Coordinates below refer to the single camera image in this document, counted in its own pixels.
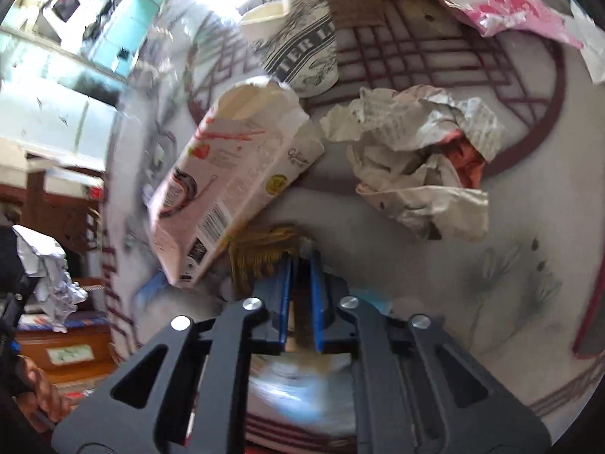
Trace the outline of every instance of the yellow sticker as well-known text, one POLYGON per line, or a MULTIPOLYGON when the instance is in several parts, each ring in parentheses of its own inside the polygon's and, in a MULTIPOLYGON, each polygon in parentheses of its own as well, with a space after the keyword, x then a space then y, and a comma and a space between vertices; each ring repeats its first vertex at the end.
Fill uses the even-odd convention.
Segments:
POLYGON ((283 174, 275 174, 275 176, 271 177, 271 179, 267 181, 267 193, 269 193, 271 196, 281 193, 287 182, 288 178, 286 176, 283 174))

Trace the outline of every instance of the crumpled aluminum foil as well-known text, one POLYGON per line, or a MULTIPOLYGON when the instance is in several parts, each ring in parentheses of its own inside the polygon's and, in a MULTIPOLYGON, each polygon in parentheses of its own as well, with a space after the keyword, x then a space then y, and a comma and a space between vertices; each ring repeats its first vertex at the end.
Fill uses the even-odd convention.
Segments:
POLYGON ((21 225, 14 225, 13 230, 17 234, 17 253, 25 273, 40 278, 34 290, 36 299, 52 319, 53 330, 67 332, 67 317, 88 294, 72 282, 65 251, 55 239, 21 225))

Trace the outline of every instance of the wooden cabinet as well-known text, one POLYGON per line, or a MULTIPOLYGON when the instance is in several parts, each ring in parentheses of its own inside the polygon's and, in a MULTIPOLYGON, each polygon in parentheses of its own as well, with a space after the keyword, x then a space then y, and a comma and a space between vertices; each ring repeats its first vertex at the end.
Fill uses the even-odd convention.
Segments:
POLYGON ((67 333, 19 331, 16 341, 21 353, 34 360, 57 385, 101 378, 116 369, 109 326, 85 326, 67 333))

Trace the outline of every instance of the barcode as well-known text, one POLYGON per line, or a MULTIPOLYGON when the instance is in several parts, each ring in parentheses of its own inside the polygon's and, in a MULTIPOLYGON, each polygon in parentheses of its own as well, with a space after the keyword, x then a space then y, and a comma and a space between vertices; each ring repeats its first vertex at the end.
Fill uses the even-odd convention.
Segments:
POLYGON ((227 217, 220 206, 215 204, 198 224, 198 227, 208 240, 216 244, 219 242, 219 239, 227 228, 227 224, 227 217))

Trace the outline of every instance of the wooden furniture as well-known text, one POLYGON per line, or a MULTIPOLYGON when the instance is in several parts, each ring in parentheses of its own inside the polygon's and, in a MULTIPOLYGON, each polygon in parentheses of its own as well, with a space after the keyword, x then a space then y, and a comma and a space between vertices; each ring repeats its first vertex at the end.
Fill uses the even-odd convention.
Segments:
MULTIPOLYGON (((87 169, 84 171, 86 171, 84 174, 94 173, 87 169)), ((80 256, 95 250, 98 201, 46 193, 45 174, 44 171, 29 173, 26 189, 0 185, 0 200, 21 205, 19 223, 53 237, 64 248, 80 256)), ((94 173, 94 175, 103 176, 101 173, 94 173)))
POLYGON ((116 369, 108 325, 78 327, 67 333, 19 330, 16 341, 21 353, 34 360, 59 387, 102 379, 116 369))

